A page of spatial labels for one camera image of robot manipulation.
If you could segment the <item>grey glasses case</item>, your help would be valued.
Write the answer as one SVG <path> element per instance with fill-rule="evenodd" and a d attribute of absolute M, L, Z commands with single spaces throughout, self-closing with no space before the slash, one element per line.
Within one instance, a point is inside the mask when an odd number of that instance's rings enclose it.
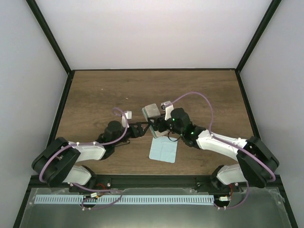
<path fill-rule="evenodd" d="M 159 132 L 155 130 L 154 127 L 157 126 L 157 118 L 161 117 L 160 110 L 157 104 L 150 104 L 142 108 L 142 113 L 146 121 L 150 124 L 150 131 L 154 138 L 159 138 L 161 136 L 166 136 L 169 131 L 165 130 L 163 132 Z"/>

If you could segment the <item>light blue cleaning cloth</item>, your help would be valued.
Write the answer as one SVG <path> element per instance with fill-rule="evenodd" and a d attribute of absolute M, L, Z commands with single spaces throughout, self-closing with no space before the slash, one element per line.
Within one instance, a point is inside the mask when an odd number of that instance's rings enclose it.
<path fill-rule="evenodd" d="M 161 136 L 153 138 L 149 153 L 149 159 L 175 163 L 178 139 Z"/>

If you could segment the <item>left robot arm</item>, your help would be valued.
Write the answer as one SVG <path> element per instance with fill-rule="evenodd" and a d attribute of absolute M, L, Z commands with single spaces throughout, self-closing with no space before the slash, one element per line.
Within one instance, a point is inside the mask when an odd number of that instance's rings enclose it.
<path fill-rule="evenodd" d="M 34 159 L 31 167 L 39 175 L 39 180 L 50 187 L 71 182 L 91 192 L 97 186 L 94 173 L 89 168 L 75 164 L 107 159 L 118 144 L 144 136 L 149 127 L 148 122 L 130 123 L 125 128 L 120 122 L 111 121 L 95 142 L 75 143 L 58 137 Z"/>

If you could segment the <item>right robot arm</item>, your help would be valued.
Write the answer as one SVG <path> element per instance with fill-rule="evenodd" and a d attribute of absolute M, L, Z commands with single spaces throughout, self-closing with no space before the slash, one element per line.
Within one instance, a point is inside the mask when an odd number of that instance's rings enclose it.
<path fill-rule="evenodd" d="M 212 188 L 223 191 L 236 182 L 247 182 L 264 188 L 276 180 L 278 159 L 258 137 L 231 138 L 192 123 L 183 108 L 174 108 L 164 114 L 158 109 L 143 108 L 143 115 L 157 134 L 174 133 L 188 146 L 213 151 L 235 161 L 234 165 L 221 165 L 213 172 Z"/>

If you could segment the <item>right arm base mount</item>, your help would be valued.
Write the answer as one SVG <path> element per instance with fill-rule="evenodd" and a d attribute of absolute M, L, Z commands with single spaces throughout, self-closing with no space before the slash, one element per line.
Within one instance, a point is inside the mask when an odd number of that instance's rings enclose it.
<path fill-rule="evenodd" d="M 208 192 L 209 194 L 229 193 L 235 190 L 232 185 L 221 183 L 216 177 L 211 175 L 202 175 L 195 178 L 195 190 L 199 192 Z"/>

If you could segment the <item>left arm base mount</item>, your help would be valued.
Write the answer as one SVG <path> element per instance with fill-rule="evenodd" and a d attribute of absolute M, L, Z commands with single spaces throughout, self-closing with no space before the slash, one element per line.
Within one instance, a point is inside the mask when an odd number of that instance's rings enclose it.
<path fill-rule="evenodd" d="M 75 185 L 69 187 L 69 192 L 80 194 L 89 194 L 93 192 L 110 192 L 110 187 L 107 186 L 108 183 L 111 184 L 111 178 L 104 177 L 103 175 L 95 175 L 88 181 L 87 184 L 82 187 Z"/>

